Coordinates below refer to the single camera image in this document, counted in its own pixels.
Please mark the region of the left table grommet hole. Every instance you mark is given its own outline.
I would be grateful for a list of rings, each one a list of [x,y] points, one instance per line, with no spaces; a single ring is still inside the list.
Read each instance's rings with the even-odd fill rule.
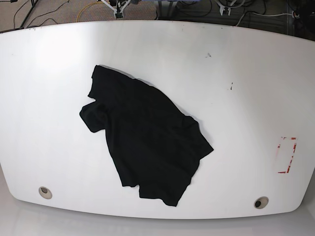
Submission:
[[[52,198],[52,192],[48,188],[40,187],[38,191],[39,191],[40,196],[43,197],[44,199],[49,200]]]

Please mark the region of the right table grommet hole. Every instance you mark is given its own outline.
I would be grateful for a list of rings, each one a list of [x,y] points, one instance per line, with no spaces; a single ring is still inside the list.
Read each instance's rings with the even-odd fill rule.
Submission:
[[[268,205],[268,203],[269,203],[268,197],[263,196],[255,200],[254,207],[256,209],[263,209]]]

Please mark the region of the table grommet hole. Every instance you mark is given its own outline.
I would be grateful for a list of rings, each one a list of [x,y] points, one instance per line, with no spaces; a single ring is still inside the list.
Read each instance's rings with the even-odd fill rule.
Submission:
[[[52,198],[52,192],[48,188],[40,187],[38,191],[39,191],[40,196],[43,197],[44,199],[49,200]]]
[[[254,207],[256,209],[263,209],[268,205],[268,203],[269,203],[268,197],[263,196],[255,200]]]

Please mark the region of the black t-shirt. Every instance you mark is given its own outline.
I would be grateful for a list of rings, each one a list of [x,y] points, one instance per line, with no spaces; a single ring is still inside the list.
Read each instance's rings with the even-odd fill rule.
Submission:
[[[154,86],[100,65],[88,96],[80,117],[91,132],[105,132],[122,186],[176,207],[213,151],[199,123]]]

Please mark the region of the red tape rectangle marking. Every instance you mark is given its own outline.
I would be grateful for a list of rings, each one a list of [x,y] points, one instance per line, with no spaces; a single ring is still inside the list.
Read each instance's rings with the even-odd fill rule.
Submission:
[[[297,145],[295,137],[281,137],[277,147],[275,170],[277,174],[287,174],[290,170]]]

